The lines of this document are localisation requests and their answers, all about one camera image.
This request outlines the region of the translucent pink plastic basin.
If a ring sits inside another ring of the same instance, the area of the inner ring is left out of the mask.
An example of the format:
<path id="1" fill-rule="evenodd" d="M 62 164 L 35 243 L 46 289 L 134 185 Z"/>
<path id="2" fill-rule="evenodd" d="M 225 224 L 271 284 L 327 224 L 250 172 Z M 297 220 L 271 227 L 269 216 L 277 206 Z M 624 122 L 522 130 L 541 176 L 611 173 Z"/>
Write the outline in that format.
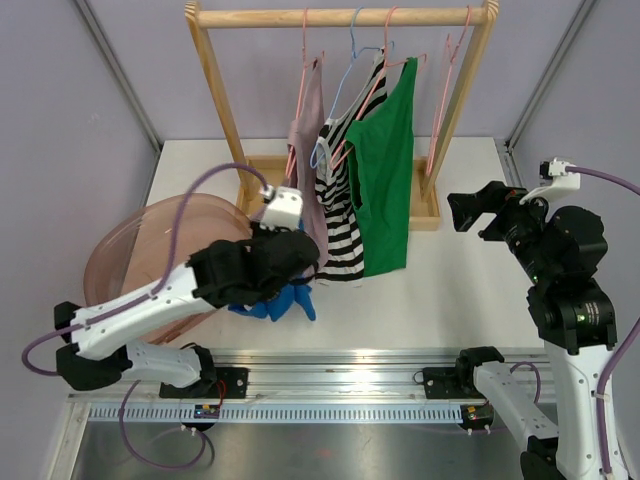
<path id="1" fill-rule="evenodd" d="M 86 305 L 113 300 L 162 276 L 182 199 L 174 196 L 137 211 L 100 241 L 85 267 Z M 250 222 L 241 210 L 220 197 L 196 193 L 181 218 L 173 264 L 215 241 L 250 237 Z"/>

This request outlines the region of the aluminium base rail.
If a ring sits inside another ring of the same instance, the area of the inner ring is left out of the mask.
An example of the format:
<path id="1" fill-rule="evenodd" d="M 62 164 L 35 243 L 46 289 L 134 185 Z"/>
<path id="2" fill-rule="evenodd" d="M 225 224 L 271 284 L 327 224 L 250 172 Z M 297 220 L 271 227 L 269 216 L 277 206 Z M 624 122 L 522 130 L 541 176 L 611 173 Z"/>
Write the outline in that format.
<path id="1" fill-rule="evenodd" d="M 71 392 L 87 418 L 130 422 L 422 423 L 462 421 L 460 400 L 427 399 L 412 375 L 425 367 L 453 367 L 452 349 L 214 352 L 215 367 L 249 370 L 245 399 L 163 399 L 160 384 L 127 381 L 94 392 Z"/>

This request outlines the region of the mauve pink tank top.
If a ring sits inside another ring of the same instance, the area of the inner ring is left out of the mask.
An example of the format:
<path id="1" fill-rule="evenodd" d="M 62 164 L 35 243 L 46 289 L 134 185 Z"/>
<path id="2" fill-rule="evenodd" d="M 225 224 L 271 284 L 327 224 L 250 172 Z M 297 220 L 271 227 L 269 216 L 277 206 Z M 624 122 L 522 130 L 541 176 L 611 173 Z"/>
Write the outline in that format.
<path id="1" fill-rule="evenodd" d="M 328 260 L 328 231 L 323 207 L 315 193 L 316 170 L 310 166 L 310 160 L 323 126 L 322 59 L 316 57 L 304 87 L 300 114 L 291 122 L 289 129 L 287 142 L 293 147 L 295 166 L 291 177 L 285 176 L 280 186 L 296 188 L 301 192 L 302 227 L 320 252 L 318 268 L 323 267 Z"/>

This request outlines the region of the black white striped tank top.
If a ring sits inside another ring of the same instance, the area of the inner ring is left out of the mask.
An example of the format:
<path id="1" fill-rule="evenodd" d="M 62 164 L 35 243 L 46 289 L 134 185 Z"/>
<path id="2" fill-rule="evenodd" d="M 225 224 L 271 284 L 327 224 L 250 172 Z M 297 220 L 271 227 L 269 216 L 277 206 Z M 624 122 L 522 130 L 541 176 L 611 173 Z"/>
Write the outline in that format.
<path id="1" fill-rule="evenodd" d="M 316 141 L 315 193 L 323 207 L 328 231 L 328 260 L 316 275 L 322 284 L 358 282 L 364 277 L 364 249 L 351 200 L 348 164 L 335 170 L 329 160 L 355 121 L 362 103 L 383 65 L 383 51 L 374 57 L 367 80 L 351 104 L 338 118 L 327 118 Z M 387 99 L 386 78 L 379 83 L 361 120 L 370 116 Z"/>

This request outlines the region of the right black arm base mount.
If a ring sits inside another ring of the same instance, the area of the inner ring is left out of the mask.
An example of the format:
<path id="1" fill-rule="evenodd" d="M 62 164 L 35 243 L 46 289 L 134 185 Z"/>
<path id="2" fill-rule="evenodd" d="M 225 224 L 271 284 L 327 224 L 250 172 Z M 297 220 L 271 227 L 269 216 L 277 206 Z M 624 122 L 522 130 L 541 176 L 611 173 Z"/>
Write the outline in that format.
<path id="1" fill-rule="evenodd" d="M 425 367 L 412 375 L 416 385 L 424 389 L 427 399 L 460 400 L 471 398 L 454 367 Z"/>

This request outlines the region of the blue tank top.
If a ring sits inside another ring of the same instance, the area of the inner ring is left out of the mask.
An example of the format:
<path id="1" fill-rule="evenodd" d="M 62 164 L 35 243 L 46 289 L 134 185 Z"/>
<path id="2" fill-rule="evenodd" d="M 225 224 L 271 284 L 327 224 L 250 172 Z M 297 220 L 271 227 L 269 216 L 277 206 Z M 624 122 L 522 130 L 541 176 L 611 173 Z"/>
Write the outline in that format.
<path id="1" fill-rule="evenodd" d="M 255 229 L 262 229 L 257 221 L 251 222 L 252 236 Z M 229 309 L 235 313 L 259 319 L 278 321 L 295 304 L 303 307 L 307 317 L 316 318 L 312 307 L 309 283 L 305 285 L 287 285 L 276 293 L 263 293 L 254 284 L 249 272 L 249 242 L 251 238 L 238 244 L 240 255 L 239 270 L 232 275 L 232 283 L 224 288 Z"/>

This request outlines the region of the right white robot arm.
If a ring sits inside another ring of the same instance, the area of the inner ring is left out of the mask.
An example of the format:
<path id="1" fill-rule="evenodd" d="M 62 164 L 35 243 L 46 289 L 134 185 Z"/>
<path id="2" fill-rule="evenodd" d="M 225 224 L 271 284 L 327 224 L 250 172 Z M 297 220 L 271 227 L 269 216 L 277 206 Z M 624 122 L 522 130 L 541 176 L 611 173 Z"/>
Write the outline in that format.
<path id="1" fill-rule="evenodd" d="M 550 422 L 511 377 L 494 347 L 460 352 L 456 389 L 481 394 L 517 442 L 526 479 L 626 479 L 609 383 L 628 340 L 617 338 L 612 301 L 594 275 L 608 251 L 601 218 L 579 206 L 550 214 L 541 194 L 491 181 L 447 197 L 453 226 L 503 242 L 532 283 L 528 311 L 551 366 L 558 421 Z"/>

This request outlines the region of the light blue wire hanger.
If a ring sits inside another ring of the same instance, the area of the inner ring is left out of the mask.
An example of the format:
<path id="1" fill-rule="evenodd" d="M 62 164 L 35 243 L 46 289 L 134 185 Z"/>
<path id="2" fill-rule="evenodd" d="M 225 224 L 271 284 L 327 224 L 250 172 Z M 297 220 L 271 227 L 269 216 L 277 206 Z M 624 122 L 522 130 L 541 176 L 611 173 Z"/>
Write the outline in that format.
<path id="1" fill-rule="evenodd" d="M 376 47 L 376 46 L 363 46 L 361 48 L 357 48 L 357 42 L 356 42 L 356 38 L 355 38 L 355 26 L 356 26 L 356 20 L 357 17 L 359 15 L 359 13 L 364 9 L 363 6 L 359 6 L 355 9 L 352 18 L 351 18 L 351 23 L 349 26 L 349 35 L 350 35 L 350 40 L 351 40 L 351 52 L 350 52 L 350 60 L 349 60 L 349 64 L 347 66 L 347 69 L 345 70 L 340 83 L 338 85 L 333 103 L 331 105 L 328 117 L 329 118 L 333 118 L 334 117 L 334 113 L 338 104 L 338 101 L 340 99 L 340 95 L 341 92 L 343 90 L 344 87 L 344 83 L 346 81 L 346 79 L 348 78 L 349 74 L 351 73 L 353 66 L 355 64 L 355 62 L 358 60 L 358 58 L 362 55 L 363 52 L 365 51 L 379 51 L 380 48 Z"/>

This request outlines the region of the green tank top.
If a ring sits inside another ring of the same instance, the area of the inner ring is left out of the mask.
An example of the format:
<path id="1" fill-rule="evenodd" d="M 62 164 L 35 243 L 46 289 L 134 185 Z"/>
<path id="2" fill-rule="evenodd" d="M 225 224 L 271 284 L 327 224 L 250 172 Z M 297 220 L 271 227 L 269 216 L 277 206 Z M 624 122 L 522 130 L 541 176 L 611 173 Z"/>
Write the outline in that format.
<path id="1" fill-rule="evenodd" d="M 407 264 L 418 59 L 406 60 L 387 99 L 346 134 L 346 146 L 353 148 L 346 161 L 366 277 Z"/>

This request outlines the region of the pink hanger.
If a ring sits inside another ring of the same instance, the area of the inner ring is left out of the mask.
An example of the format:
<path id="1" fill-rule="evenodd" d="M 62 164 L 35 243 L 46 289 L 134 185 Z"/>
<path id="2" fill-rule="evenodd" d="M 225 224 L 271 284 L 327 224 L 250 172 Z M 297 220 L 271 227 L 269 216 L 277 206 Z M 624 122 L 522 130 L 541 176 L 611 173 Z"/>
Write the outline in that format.
<path id="1" fill-rule="evenodd" d="M 301 70 L 301 79 L 299 85 L 299 92 L 297 97 L 297 105 L 294 120 L 291 122 L 289 135 L 287 138 L 287 147 L 288 147 L 288 155 L 287 161 L 285 165 L 285 176 L 288 180 L 291 179 L 295 165 L 296 165 L 296 150 L 294 143 L 294 133 L 297 128 L 298 120 L 300 118 L 300 114 L 303 106 L 303 96 L 306 84 L 306 74 L 309 69 L 314 69 L 318 65 L 322 65 L 325 61 L 325 51 L 322 50 L 319 57 L 315 57 L 312 61 L 307 61 L 307 27 L 308 27 L 308 15 L 309 8 L 306 7 L 303 10 L 303 18 L 302 18 L 302 70 Z"/>
<path id="2" fill-rule="evenodd" d="M 458 38 L 456 43 L 452 41 L 452 35 L 448 34 L 445 40 L 445 46 L 443 50 L 443 57 L 441 62 L 441 72 L 440 72 L 440 80 L 439 80 L 439 100 L 436 104 L 436 108 L 433 115 L 433 123 L 432 123 L 432 131 L 431 138 L 429 143 L 429 154 L 426 164 L 426 174 L 428 176 L 431 175 L 435 163 L 436 156 L 436 144 L 439 139 L 439 135 L 442 128 L 442 123 L 444 119 L 444 109 L 445 103 L 448 99 L 449 85 L 451 82 L 451 77 L 453 74 L 453 68 L 456 63 L 456 59 L 462 46 L 463 40 L 466 36 L 470 25 L 471 19 L 471 6 L 467 6 L 467 14 L 465 19 L 465 24 L 463 26 L 462 32 Z"/>
<path id="3" fill-rule="evenodd" d="M 376 81 L 373 87 L 369 91 L 367 97 L 365 98 L 360 109 L 358 110 L 357 115 L 354 117 L 355 121 L 360 120 L 364 115 L 364 112 L 366 111 L 368 105 L 370 104 L 371 98 L 373 94 L 376 92 L 379 83 L 383 78 L 386 77 L 387 70 L 390 67 L 396 67 L 396 66 L 404 65 L 405 63 L 407 63 L 407 60 L 404 60 L 401 62 L 395 62 L 395 63 L 389 62 L 389 26 L 390 26 L 391 18 L 397 9 L 398 9 L 398 6 L 393 6 L 387 13 L 386 20 L 384 23 L 384 46 L 383 46 L 384 61 L 383 61 L 382 69 L 380 70 L 379 75 L 376 77 Z M 346 144 L 346 139 L 343 139 L 342 142 L 339 144 L 337 150 L 332 155 L 329 161 L 329 166 L 331 167 L 332 170 L 335 170 L 347 158 L 348 154 L 353 150 L 353 148 L 350 147 L 347 150 L 342 151 L 345 144 Z"/>

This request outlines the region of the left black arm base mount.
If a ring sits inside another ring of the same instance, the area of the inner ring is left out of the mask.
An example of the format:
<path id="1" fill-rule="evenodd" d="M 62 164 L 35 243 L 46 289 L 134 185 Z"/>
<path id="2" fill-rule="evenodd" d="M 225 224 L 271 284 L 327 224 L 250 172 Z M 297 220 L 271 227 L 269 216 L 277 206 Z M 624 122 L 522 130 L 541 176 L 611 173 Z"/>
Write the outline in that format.
<path id="1" fill-rule="evenodd" d="M 217 367 L 215 384 L 196 382 L 185 388 L 169 384 L 160 385 L 159 397 L 163 399 L 245 399 L 249 380 L 249 370 L 241 367 Z"/>

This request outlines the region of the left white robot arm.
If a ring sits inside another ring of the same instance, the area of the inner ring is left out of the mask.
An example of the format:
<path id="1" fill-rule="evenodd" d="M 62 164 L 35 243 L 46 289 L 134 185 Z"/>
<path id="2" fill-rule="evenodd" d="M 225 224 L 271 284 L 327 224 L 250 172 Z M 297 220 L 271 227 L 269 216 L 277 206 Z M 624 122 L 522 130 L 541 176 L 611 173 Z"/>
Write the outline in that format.
<path id="1" fill-rule="evenodd" d="M 218 381 L 208 349 L 173 349 L 142 336 L 184 317 L 270 299 L 300 280 L 319 257 L 316 243 L 300 230 L 218 240 L 166 280 L 91 307 L 63 302 L 54 309 L 65 340 L 56 352 L 57 373 L 77 391 L 130 379 L 160 382 L 179 398 L 206 397 Z"/>

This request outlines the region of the wooden clothes rack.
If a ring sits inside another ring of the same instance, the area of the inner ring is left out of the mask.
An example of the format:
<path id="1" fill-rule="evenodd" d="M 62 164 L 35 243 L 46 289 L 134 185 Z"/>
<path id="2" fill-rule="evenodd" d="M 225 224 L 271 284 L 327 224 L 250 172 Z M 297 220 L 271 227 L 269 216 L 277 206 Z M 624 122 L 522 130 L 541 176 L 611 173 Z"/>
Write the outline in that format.
<path id="1" fill-rule="evenodd" d="M 436 180 L 498 18 L 499 3 L 497 1 L 484 1 L 477 7 L 465 8 L 365 8 L 361 11 L 354 9 L 203 10 L 198 2 L 190 1 L 185 5 L 184 14 L 231 159 L 241 165 L 256 167 L 261 172 L 267 173 L 271 179 L 279 179 L 284 175 L 286 156 L 284 154 L 249 156 L 245 154 L 209 36 L 210 30 L 461 26 L 465 32 L 471 31 L 455 86 L 444 89 L 445 104 L 440 107 L 444 118 L 434 121 L 435 127 L 432 129 L 434 141 L 429 155 L 414 160 L 410 228 L 414 231 L 438 230 L 441 212 Z"/>

